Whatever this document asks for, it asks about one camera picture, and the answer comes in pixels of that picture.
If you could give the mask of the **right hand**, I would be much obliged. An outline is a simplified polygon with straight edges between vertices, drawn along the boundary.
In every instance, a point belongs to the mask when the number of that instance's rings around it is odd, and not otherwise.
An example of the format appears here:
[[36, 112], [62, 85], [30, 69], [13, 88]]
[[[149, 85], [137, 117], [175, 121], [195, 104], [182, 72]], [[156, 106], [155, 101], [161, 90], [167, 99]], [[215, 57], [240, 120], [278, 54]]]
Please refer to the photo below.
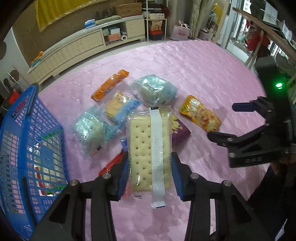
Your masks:
[[283, 159], [271, 162], [270, 166], [276, 175], [285, 177], [287, 183], [293, 183], [295, 180], [295, 161]]

